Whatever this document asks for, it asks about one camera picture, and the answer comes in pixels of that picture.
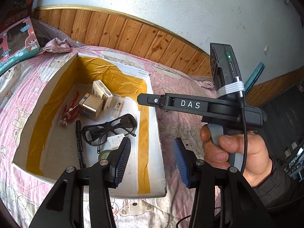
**cartoon girl illustration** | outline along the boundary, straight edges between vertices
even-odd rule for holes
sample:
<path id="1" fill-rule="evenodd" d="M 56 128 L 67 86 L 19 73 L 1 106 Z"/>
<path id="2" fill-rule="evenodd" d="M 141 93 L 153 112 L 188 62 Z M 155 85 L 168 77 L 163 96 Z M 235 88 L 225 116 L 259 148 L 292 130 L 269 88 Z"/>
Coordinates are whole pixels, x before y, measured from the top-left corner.
<path id="1" fill-rule="evenodd" d="M 31 50 L 36 49 L 38 47 L 36 42 L 36 36 L 28 36 L 25 40 L 26 51 L 30 52 Z"/>

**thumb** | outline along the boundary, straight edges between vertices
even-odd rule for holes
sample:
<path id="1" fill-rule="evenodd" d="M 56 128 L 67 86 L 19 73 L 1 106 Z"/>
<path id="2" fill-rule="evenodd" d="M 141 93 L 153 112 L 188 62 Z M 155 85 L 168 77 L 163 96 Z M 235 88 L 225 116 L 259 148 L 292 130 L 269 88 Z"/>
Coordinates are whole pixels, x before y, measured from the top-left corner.
<path id="1" fill-rule="evenodd" d="M 256 134 L 248 133 L 248 155 L 258 154 L 264 147 L 263 139 Z M 221 135 L 218 139 L 219 145 L 225 151 L 233 153 L 244 153 L 244 135 Z"/>

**metal pivot screw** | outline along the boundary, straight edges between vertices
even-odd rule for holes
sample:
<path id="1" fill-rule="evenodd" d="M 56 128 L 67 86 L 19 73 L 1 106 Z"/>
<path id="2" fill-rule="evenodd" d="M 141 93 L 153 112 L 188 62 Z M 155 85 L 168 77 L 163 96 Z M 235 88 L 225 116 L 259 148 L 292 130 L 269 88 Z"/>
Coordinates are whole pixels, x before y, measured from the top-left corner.
<path id="1" fill-rule="evenodd" d="M 100 165 L 107 165 L 109 163 L 109 161 L 107 161 L 106 159 L 100 160 L 99 161 Z"/>
<path id="2" fill-rule="evenodd" d="M 70 172 L 73 172 L 74 169 L 75 169 L 74 166 L 69 166 L 69 167 L 67 168 L 66 171 L 67 171 L 68 173 L 70 173 Z"/>
<path id="3" fill-rule="evenodd" d="M 204 165 L 204 160 L 202 160 L 202 159 L 198 159 L 197 161 L 195 161 L 195 163 L 197 164 L 197 165 Z"/>
<path id="4" fill-rule="evenodd" d="M 229 168 L 229 170 L 232 172 L 232 173 L 236 173 L 238 170 L 236 167 L 232 166 Z"/>

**tape roll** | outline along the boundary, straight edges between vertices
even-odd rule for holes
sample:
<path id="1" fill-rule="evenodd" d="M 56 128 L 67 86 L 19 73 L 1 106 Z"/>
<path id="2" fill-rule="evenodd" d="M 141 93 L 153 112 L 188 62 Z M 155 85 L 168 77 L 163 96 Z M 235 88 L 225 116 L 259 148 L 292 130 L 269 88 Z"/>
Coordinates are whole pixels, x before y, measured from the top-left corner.
<path id="1" fill-rule="evenodd" d="M 104 150 L 102 151 L 99 156 L 98 156 L 98 161 L 103 160 L 103 159 L 107 159 L 107 157 L 109 156 L 111 150 Z"/>

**usb port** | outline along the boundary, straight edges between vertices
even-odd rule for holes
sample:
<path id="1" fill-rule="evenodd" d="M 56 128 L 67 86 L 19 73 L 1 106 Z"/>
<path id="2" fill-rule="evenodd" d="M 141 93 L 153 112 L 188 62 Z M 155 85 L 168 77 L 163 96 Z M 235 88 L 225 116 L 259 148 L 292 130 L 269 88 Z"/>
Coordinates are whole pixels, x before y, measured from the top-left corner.
<path id="1" fill-rule="evenodd" d="M 230 67 L 231 67 L 232 73 L 234 73 L 234 69 L 233 69 L 233 66 L 232 66 L 232 62 L 229 62 L 229 64 L 230 64 Z"/>

